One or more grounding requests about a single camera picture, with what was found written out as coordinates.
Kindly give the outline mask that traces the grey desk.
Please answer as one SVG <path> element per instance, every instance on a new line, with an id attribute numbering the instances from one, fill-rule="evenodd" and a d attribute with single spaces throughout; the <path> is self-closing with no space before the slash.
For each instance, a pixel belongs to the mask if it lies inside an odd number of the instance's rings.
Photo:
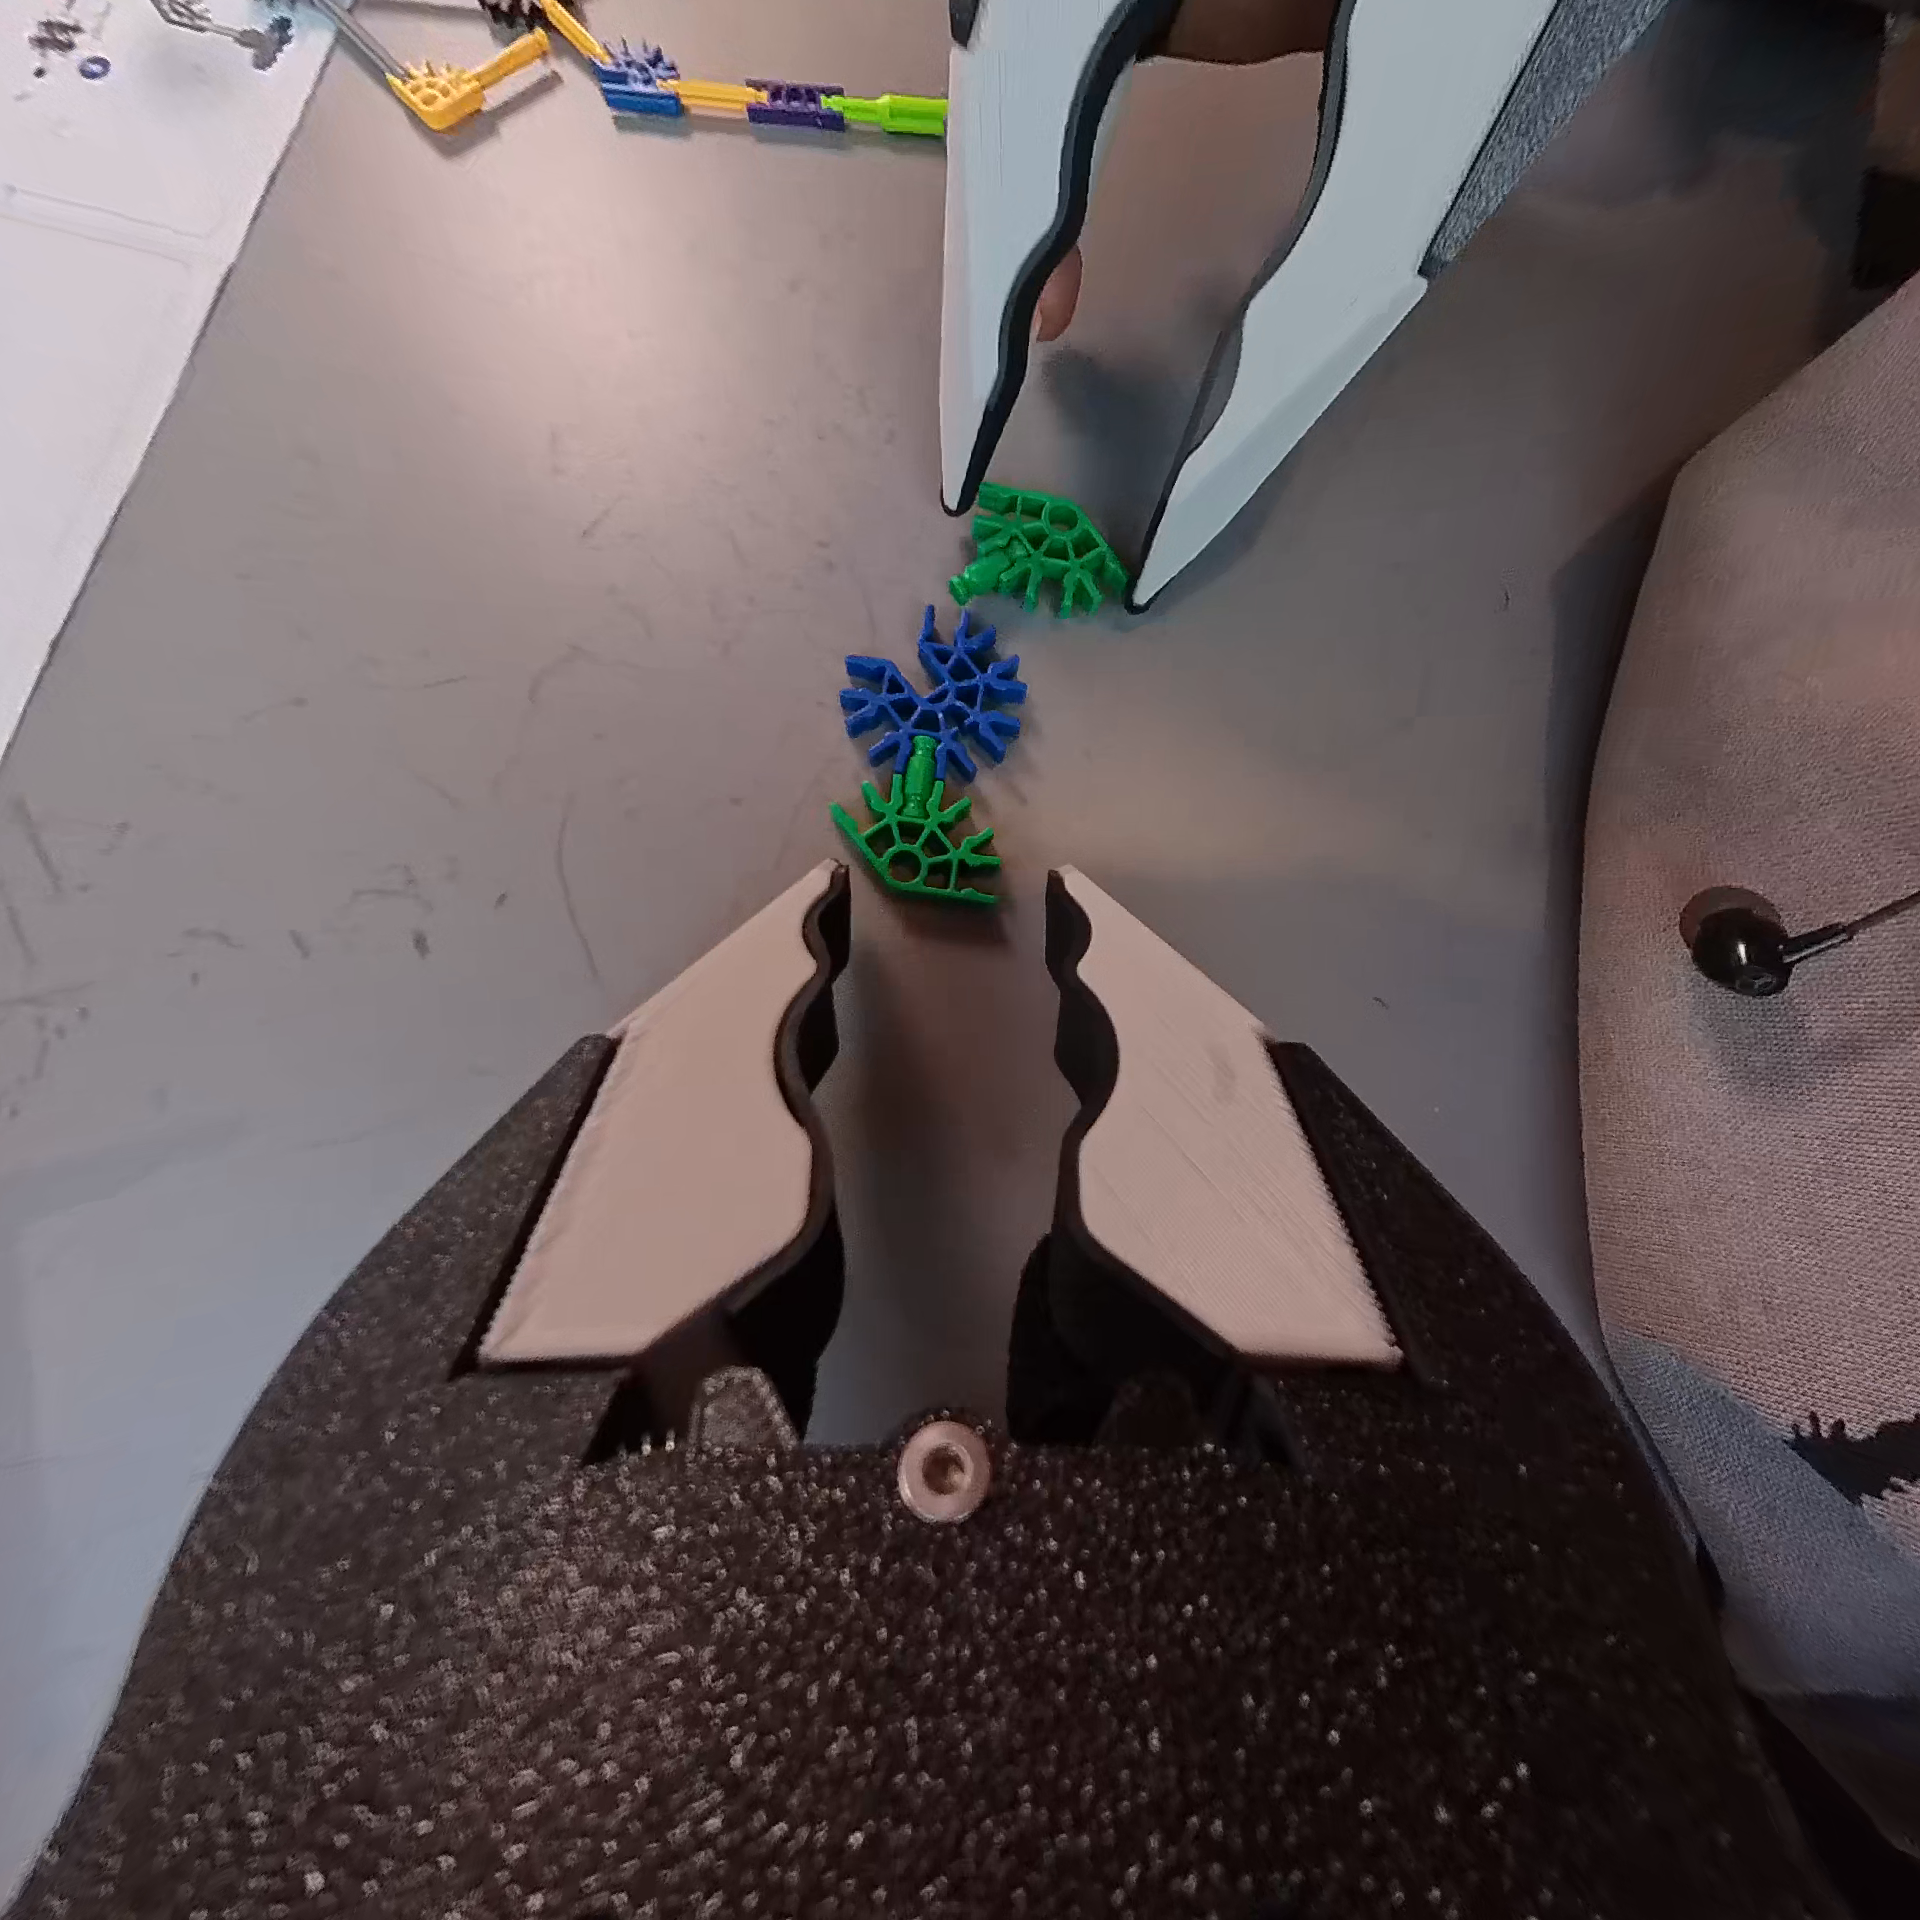
<path id="1" fill-rule="evenodd" d="M 1316 1047 L 1596 1349 L 1577 838 L 1682 461 L 1846 321 L 1881 23 L 1672 4 L 1208 554 L 993 608 L 996 914 L 854 879 L 813 1431 L 1001 1410 L 1075 864 Z M 4 764 L 4 1894 L 353 1265 L 569 1042 L 838 850 L 939 505 L 945 170 L 438 146 L 329 62 Z"/>

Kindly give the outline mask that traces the blue snowflake toy connector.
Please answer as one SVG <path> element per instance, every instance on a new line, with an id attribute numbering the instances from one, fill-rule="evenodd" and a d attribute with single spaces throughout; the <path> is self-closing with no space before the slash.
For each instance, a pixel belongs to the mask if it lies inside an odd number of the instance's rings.
<path id="1" fill-rule="evenodd" d="M 976 780 L 978 756 L 1003 764 L 1021 733 L 1027 684 L 1019 661 L 998 653 L 994 626 L 960 608 L 942 634 L 936 608 L 926 608 L 920 671 L 924 684 L 893 658 L 846 658 L 836 700 L 846 733 L 869 737 L 869 760 L 902 774 L 913 750 L 931 745 L 933 774 L 945 781 Z"/>

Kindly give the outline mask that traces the black earphone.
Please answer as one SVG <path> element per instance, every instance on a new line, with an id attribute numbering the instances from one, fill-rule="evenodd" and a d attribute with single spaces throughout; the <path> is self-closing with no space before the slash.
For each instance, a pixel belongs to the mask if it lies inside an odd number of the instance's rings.
<path id="1" fill-rule="evenodd" d="M 1908 916 L 1916 908 L 1918 892 L 1908 892 L 1854 918 L 1789 929 L 1780 909 L 1764 896 L 1720 884 L 1682 904 L 1678 934 L 1694 972 L 1736 997 L 1762 1001 L 1785 994 L 1797 968 L 1872 928 Z"/>

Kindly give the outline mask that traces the white instruction sheet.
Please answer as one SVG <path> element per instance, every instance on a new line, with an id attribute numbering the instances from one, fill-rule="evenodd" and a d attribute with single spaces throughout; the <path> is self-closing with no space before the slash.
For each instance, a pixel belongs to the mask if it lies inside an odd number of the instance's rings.
<path id="1" fill-rule="evenodd" d="M 317 81 L 308 4 L 3 4 L 3 740 Z"/>

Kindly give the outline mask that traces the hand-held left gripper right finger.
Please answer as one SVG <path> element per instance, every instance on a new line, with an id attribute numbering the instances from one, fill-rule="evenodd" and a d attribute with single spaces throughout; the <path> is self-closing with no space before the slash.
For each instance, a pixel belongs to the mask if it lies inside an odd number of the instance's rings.
<path id="1" fill-rule="evenodd" d="M 1404 1352 L 1266 1024 L 1090 876 L 1048 876 L 1061 1234 L 1257 1372 Z"/>

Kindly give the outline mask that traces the green fan toy connector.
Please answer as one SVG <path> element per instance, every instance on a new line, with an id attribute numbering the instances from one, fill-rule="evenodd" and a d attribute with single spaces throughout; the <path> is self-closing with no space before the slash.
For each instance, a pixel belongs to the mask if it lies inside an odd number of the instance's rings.
<path id="1" fill-rule="evenodd" d="M 985 481 L 976 493 L 971 540 L 973 552 L 980 544 L 1009 544 L 1025 557 L 1021 591 L 1009 594 L 1025 610 L 1035 610 L 1048 588 L 1061 616 L 1124 600 L 1131 589 L 1118 551 L 1069 496 Z"/>
<path id="2" fill-rule="evenodd" d="M 898 774 L 890 791 L 860 788 L 860 805 L 834 801 L 828 818 L 878 887 L 909 902 L 990 909 L 1001 902 L 994 828 L 976 825 L 973 801 L 949 799 L 945 781 L 913 796 Z"/>

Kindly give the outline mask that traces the person's right hand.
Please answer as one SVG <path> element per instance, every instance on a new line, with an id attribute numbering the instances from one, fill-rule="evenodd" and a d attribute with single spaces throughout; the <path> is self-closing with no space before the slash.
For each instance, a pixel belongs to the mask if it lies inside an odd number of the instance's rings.
<path id="1" fill-rule="evenodd" d="M 1338 1 L 1181 1 L 1148 39 L 1138 62 L 1266 63 L 1329 48 Z M 1084 254 L 1075 245 L 1049 272 L 1032 335 L 1056 343 L 1069 326 L 1084 287 Z"/>

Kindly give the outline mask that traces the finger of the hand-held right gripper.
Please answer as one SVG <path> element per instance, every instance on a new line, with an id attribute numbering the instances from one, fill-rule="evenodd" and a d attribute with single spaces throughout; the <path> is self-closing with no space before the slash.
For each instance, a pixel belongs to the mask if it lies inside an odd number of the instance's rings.
<path id="1" fill-rule="evenodd" d="M 1171 1 L 949 1 L 942 501 L 962 514 L 1016 412 L 1041 294 L 1089 217 L 1101 119 Z"/>
<path id="2" fill-rule="evenodd" d="M 1217 343 L 1130 610 L 1200 557 L 1424 297 L 1429 247 L 1549 15 L 1338 6 L 1301 217 Z"/>

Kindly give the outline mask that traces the colourful toy rod figure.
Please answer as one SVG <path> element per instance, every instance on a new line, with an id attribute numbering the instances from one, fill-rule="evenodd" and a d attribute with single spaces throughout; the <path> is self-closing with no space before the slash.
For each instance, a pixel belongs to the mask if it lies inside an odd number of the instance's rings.
<path id="1" fill-rule="evenodd" d="M 682 120 L 708 117 L 752 128 L 792 128 L 822 134 L 872 129 L 883 136 L 945 138 L 949 101 L 883 90 L 860 96 L 836 84 L 794 79 L 697 79 L 651 41 L 605 44 L 572 4 L 482 4 L 498 25 L 516 34 L 501 41 L 482 63 L 403 62 L 364 23 L 353 4 L 314 1 L 354 53 L 372 66 L 400 104 L 430 132 L 451 134 L 490 109 L 490 96 L 522 72 L 541 66 L 564 44 L 597 84 L 598 97 L 619 120 Z"/>

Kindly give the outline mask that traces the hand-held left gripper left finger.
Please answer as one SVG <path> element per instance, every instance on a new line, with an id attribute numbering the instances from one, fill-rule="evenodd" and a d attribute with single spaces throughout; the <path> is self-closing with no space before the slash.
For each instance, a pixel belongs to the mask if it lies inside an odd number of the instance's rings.
<path id="1" fill-rule="evenodd" d="M 826 858 L 633 1007 L 476 1343 L 490 1369 L 637 1359 L 826 1246 L 849 866 Z"/>

